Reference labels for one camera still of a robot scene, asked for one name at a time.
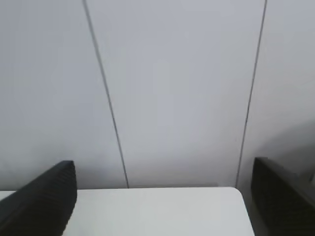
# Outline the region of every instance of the tabletop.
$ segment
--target tabletop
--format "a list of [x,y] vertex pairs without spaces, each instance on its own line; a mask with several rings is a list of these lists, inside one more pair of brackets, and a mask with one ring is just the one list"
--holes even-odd
[[[0,199],[12,191],[0,192]],[[231,187],[78,190],[64,236],[254,236]]]

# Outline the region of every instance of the vertical line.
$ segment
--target vertical line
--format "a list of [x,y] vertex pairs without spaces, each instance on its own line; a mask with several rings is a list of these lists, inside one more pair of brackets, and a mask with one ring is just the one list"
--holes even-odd
[[243,157],[245,135],[246,135],[248,117],[249,117],[251,101],[252,101],[252,90],[253,90],[255,77],[256,77],[256,70],[257,70],[259,51],[260,51],[260,43],[261,43],[262,32],[263,32],[264,22],[265,22],[267,1],[268,0],[265,0],[265,6],[264,6],[263,13],[262,13],[262,20],[261,20],[260,33],[259,33],[259,39],[258,39],[258,44],[257,44],[256,58],[255,58],[254,70],[253,70],[253,73],[252,73],[252,85],[251,85],[250,97],[249,97],[248,104],[247,104],[247,113],[246,113],[246,119],[245,119],[244,130],[243,130],[243,139],[242,139],[242,144],[241,144],[241,151],[240,151],[240,158],[239,158],[239,163],[238,163],[238,168],[237,168],[235,187],[237,187],[238,181],[239,181],[239,177],[240,177],[240,170],[241,170],[241,163],[242,163],[242,157]]
[[103,82],[104,82],[104,87],[105,87],[105,91],[106,91],[106,95],[107,95],[108,105],[109,105],[110,113],[111,113],[113,124],[114,124],[114,128],[115,128],[115,133],[116,133],[116,138],[117,138],[117,143],[118,143],[118,149],[119,149],[119,153],[120,153],[120,157],[121,157],[122,165],[123,165],[123,169],[124,169],[124,175],[125,175],[125,179],[126,179],[127,188],[129,188],[129,182],[128,182],[128,177],[127,177],[127,172],[126,172],[126,166],[125,166],[122,146],[121,146],[121,142],[120,142],[119,135],[118,135],[118,130],[117,130],[117,125],[116,125],[116,121],[115,121],[113,106],[112,106],[112,102],[111,102],[110,95],[109,95],[109,89],[108,89],[108,85],[107,85],[107,81],[106,81],[104,67],[103,67],[103,64],[102,64],[102,58],[101,58],[101,55],[99,53],[99,47],[98,47],[98,43],[97,43],[97,40],[96,40],[94,28],[93,28],[93,25],[92,25],[92,20],[91,20],[89,8],[88,8],[87,0],[82,0],[82,3],[83,3],[84,11],[85,11],[85,14],[86,14],[86,17],[87,17],[87,20],[88,20],[89,30],[90,30],[90,33],[91,33],[91,36],[92,36],[92,41],[93,41],[93,46],[94,46],[97,62],[98,62],[98,65],[99,65],[99,68],[100,68],[100,72],[101,72],[101,75],[102,75],[102,78],[103,78]]

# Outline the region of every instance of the white table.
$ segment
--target white table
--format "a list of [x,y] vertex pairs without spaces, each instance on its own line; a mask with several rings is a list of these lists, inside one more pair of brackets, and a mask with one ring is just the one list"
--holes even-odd
[[[0,199],[12,191],[0,192]],[[235,188],[78,190],[64,236],[254,236]]]

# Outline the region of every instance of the wall seam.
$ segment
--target wall seam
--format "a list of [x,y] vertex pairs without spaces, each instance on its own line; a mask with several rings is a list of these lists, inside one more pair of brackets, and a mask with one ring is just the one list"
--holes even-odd
[[254,86],[255,77],[256,77],[256,70],[257,70],[257,64],[258,64],[258,58],[259,58],[259,52],[260,52],[260,43],[261,43],[261,38],[262,38],[262,33],[263,33],[263,28],[264,28],[264,22],[265,22],[266,9],[267,9],[267,1],[268,0],[265,0],[265,5],[264,5],[263,13],[262,13],[261,26],[260,26],[257,51],[256,51],[256,56],[255,56],[254,69],[253,69],[253,73],[252,73],[252,84],[251,84],[251,90],[250,90],[248,105],[247,105],[247,113],[246,113],[244,130],[243,130],[243,138],[242,138],[242,143],[241,143],[241,150],[240,150],[240,157],[239,157],[239,163],[238,163],[237,174],[236,174],[235,187],[237,187],[239,177],[240,177],[240,170],[241,170],[241,163],[242,163],[242,157],[243,157],[243,149],[244,149],[244,143],[245,143],[246,129],[247,129],[248,118],[249,118],[250,107],[251,107],[251,101],[252,101],[252,91],[253,91],[253,86]]
[[96,55],[96,58],[97,58],[97,62],[98,62],[98,65],[99,65],[101,76],[103,78],[105,92],[106,92],[107,100],[108,100],[108,105],[109,105],[110,113],[111,113],[113,124],[114,124],[114,129],[115,129],[115,133],[116,133],[119,154],[120,154],[122,165],[123,165],[126,185],[127,185],[127,188],[129,188],[129,181],[128,181],[127,172],[126,172],[125,160],[124,160],[122,146],[121,146],[121,142],[120,142],[120,138],[119,138],[119,134],[118,134],[118,129],[117,129],[117,124],[116,124],[115,115],[114,115],[114,111],[113,111],[113,106],[112,106],[112,102],[111,102],[111,98],[110,98],[110,94],[109,94],[108,84],[107,84],[107,81],[106,81],[105,70],[104,70],[103,63],[102,63],[102,57],[101,57],[100,52],[99,52],[99,46],[98,46],[98,43],[97,43],[95,31],[94,31],[94,28],[93,28],[92,19],[91,19],[91,15],[90,15],[90,12],[89,12],[87,0],[82,0],[82,3],[83,3],[83,8],[84,8],[87,20],[88,20],[88,25],[89,25],[90,34],[91,34],[91,37],[92,37],[92,42],[93,42],[93,46],[94,46],[94,50],[95,50],[95,55]]

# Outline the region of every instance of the gray wall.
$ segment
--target gray wall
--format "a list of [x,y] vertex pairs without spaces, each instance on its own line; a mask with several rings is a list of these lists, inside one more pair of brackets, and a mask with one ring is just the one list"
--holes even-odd
[[82,3],[0,1],[0,188],[72,159],[80,188],[126,187]]
[[257,155],[306,170],[314,3],[268,1],[252,87],[264,6],[1,1],[0,189],[63,159],[75,161],[80,188],[127,187],[122,160],[130,187],[235,186],[243,149],[246,196]]
[[315,167],[315,2],[269,0],[238,188],[248,196],[254,156],[303,173]]

